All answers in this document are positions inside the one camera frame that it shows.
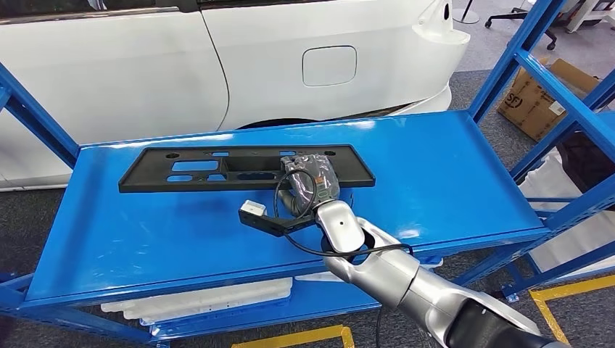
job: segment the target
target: lower shelf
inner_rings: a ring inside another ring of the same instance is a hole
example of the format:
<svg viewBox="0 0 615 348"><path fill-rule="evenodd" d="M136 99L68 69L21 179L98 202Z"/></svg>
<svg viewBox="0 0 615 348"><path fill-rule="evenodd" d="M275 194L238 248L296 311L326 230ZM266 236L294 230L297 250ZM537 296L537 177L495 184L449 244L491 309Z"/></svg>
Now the lower shelf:
<svg viewBox="0 0 615 348"><path fill-rule="evenodd" d="M155 341L163 341L321 318L379 306L375 299L347 283L295 280L288 302L255 307L236 315L195 315L154 324L150 331Z"/></svg>

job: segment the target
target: blue shelf upright post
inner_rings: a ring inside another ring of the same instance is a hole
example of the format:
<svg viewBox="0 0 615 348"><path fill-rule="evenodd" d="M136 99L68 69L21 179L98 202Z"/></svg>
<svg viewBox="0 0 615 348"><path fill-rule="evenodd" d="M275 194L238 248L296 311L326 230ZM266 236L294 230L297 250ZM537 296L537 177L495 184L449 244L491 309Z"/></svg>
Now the blue shelf upright post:
<svg viewBox="0 0 615 348"><path fill-rule="evenodd" d="M28 91L0 64L0 111L6 108L38 139L49 147L70 168L75 167L79 145L60 127ZM154 347L168 347L165 342L153 342L147 331L100 318L71 307L28 308L20 305L33 274L15 277L14 273L0 273L0 314L33 320L59 328L85 331Z"/></svg>
<svg viewBox="0 0 615 348"><path fill-rule="evenodd" d="M513 75L514 71L522 66L537 82L546 89L551 96L567 110L565 118L553 128L511 171L511 177L519 182L534 164L547 154L558 142L564 140L575 131L583 131L587 136L604 151L611 160L615 161L615 130L607 125L602 117L613 117L612 112L595 114L594 109L608 104L615 96L615 70L612 71L596 88L579 100L562 82L560 82L549 70L540 64L530 53L550 21L557 15L563 1L538 1L537 6L523 21L517 34L508 44L500 61L492 71L488 82L485 83L476 99L469 108L474 120L479 122L485 112L492 106L495 98L501 95L503 88ZM554 202L554 198L535 197L529 202ZM513 262L530 250L542 243L566 231L583 220L599 213L615 202L615 175L605 179L596 187L581 195L581 197L567 198L561 202L568 204L557 211L536 210L537 216L544 218L543 222L550 232L541 239L532 243L515 247L502 246L480 262L467 273L459 276L455 282L466 285L483 278L504 265ZM511 295L517 291L539 285L553 278L562 276L586 265L602 260L615 254L613 245L607 244L594 252L567 262L548 272L537 274L529 279L515 282L504 289L505 295Z"/></svg>

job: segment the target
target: black plastic bracket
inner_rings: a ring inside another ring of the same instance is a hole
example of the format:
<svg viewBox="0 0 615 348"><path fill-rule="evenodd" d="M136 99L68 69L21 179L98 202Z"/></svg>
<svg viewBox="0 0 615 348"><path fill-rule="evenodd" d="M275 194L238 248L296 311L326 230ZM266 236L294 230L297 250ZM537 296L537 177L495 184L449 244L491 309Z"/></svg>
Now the black plastic bracket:
<svg viewBox="0 0 615 348"><path fill-rule="evenodd" d="M269 217L267 215L258 216L243 210L239 210L239 220L244 225L248 225L276 237L282 237L285 233L293 233L314 225L315 223L313 215L307 215L299 219L282 219L279 217Z"/></svg>
<svg viewBox="0 0 615 348"><path fill-rule="evenodd" d="M376 184L352 146L325 145L150 147L143 149L118 185L122 193L274 189L284 174L280 159L295 154L328 156L342 188ZM203 167L194 169L195 165ZM290 189L288 181L281 189Z"/></svg>

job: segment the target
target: office chair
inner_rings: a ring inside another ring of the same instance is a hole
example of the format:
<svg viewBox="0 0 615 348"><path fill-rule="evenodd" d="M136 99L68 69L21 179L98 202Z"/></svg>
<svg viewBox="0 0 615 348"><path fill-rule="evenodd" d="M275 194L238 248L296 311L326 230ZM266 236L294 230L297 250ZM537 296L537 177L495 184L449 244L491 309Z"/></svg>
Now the office chair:
<svg viewBox="0 0 615 348"><path fill-rule="evenodd" d="M485 28L491 27L491 20L523 20L527 16L527 10L521 9L519 7L513 7L511 13L508 14L497 14L495 16L491 16L484 23ZM547 45L547 50L552 51L556 47L557 36L549 29L545 31L545 35L551 39L551 43Z"/></svg>

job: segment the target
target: wrapped part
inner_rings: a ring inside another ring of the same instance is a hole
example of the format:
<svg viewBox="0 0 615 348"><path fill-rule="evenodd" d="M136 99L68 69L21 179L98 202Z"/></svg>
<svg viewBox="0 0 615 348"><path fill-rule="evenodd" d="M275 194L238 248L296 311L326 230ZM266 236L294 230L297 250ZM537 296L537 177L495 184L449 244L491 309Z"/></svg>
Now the wrapped part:
<svg viewBox="0 0 615 348"><path fill-rule="evenodd" d="M289 172L293 169L305 169L314 176L316 181L317 195L314 205L339 198L339 182L333 170L329 158L324 154L301 154L296 156L285 156L281 158L284 169ZM293 215L303 211L310 203L314 189L312 180L305 173L295 173L288 178L294 190L294 204L290 208Z"/></svg>

